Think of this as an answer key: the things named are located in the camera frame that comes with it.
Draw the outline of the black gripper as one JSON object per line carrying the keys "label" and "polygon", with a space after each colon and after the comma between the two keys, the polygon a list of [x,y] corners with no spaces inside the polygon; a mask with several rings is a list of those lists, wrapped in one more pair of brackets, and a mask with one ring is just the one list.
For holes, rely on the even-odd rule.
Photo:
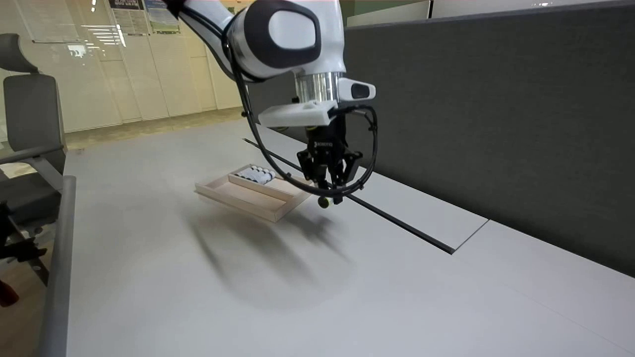
{"label": "black gripper", "polygon": [[361,165],[361,151],[347,151],[345,121],[333,119],[328,127],[308,131],[308,151],[298,153],[298,163],[308,181],[318,188],[326,186],[326,175],[320,165],[332,165],[332,190],[353,192],[359,186],[355,179]]}

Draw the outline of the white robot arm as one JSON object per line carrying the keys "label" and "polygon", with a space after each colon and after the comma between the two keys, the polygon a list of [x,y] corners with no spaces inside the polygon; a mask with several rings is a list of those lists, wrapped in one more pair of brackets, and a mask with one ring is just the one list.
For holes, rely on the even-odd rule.
{"label": "white robot arm", "polygon": [[[308,149],[298,161],[312,186],[286,177],[294,186],[320,196],[345,196],[363,186],[351,183],[361,159],[345,143],[343,117],[375,97],[371,83],[345,75],[345,28],[339,0],[254,0],[230,12],[222,0],[163,0],[212,52],[236,83],[250,123],[306,127]],[[294,75],[296,101],[254,115],[248,83]]]}

